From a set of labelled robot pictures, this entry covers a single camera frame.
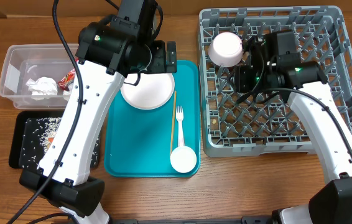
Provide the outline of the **white bowl with food scraps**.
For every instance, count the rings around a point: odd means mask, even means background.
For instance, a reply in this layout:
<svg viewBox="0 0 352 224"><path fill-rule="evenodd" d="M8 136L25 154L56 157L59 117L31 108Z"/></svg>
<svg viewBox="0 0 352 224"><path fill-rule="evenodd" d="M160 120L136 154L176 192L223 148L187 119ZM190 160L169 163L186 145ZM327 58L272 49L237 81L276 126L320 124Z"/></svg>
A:
<svg viewBox="0 0 352 224"><path fill-rule="evenodd" d="M215 65L233 67L242 60L243 41L232 32L222 32L210 44L208 56Z"/></svg>

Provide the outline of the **red snack wrapper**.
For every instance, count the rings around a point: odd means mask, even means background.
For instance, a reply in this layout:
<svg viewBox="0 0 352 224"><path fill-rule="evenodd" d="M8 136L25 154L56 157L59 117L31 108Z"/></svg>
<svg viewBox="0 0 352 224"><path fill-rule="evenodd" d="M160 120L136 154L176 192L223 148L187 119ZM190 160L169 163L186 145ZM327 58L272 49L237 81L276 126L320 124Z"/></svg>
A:
<svg viewBox="0 0 352 224"><path fill-rule="evenodd" d="M75 79L76 71L75 69L70 70L58 83L58 87L63 91L70 91L69 86L73 83Z"/></svg>

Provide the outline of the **white napkin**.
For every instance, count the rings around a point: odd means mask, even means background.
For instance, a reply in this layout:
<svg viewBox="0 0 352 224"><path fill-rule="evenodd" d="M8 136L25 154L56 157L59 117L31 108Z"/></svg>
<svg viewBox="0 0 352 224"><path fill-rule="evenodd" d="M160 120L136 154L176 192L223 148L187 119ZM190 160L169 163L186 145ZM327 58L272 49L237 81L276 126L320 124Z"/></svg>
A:
<svg viewBox="0 0 352 224"><path fill-rule="evenodd" d="M49 96L54 96L58 93L57 83L53 78L41 77L36 81L29 79L26 85L28 90L32 92L32 99L37 101L48 99Z"/></svg>
<svg viewBox="0 0 352 224"><path fill-rule="evenodd" d="M70 99L71 91L63 91L63 98L68 101Z"/></svg>

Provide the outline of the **small white round cup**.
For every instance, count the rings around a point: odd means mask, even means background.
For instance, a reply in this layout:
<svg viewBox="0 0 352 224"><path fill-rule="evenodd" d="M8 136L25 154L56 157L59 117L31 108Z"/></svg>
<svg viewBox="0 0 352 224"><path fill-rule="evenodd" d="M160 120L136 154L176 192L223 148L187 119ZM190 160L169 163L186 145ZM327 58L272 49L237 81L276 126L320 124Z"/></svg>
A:
<svg viewBox="0 0 352 224"><path fill-rule="evenodd" d="M197 164L197 155L192 148L179 146L172 151L170 155L170 164L174 170L185 174L195 168Z"/></svg>

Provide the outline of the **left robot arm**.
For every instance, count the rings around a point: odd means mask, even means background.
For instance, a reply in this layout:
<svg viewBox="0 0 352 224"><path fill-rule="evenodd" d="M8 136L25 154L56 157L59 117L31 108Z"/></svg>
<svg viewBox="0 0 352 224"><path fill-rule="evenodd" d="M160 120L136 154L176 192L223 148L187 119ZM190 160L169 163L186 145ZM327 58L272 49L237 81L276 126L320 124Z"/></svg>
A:
<svg viewBox="0 0 352 224"><path fill-rule="evenodd" d="M57 133L36 170L23 169L19 182L59 208L74 223L110 223L101 206L104 182L90 176L93 149L109 107L131 74L175 73L175 42L158 39L163 17L156 1L123 1L83 28L69 53L76 71Z"/></svg>

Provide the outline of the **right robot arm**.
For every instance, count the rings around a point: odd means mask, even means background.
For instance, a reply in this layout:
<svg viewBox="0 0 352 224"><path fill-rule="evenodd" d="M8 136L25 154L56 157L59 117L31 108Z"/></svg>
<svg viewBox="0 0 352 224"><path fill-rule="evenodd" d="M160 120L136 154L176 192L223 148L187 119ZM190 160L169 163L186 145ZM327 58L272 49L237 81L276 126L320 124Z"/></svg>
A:
<svg viewBox="0 0 352 224"><path fill-rule="evenodd" d="M303 124L326 182L308 204L274 210L268 223L352 223L352 134L325 72L316 61L301 61L292 30L252 36L243 50L250 61L234 69L237 102L279 95Z"/></svg>

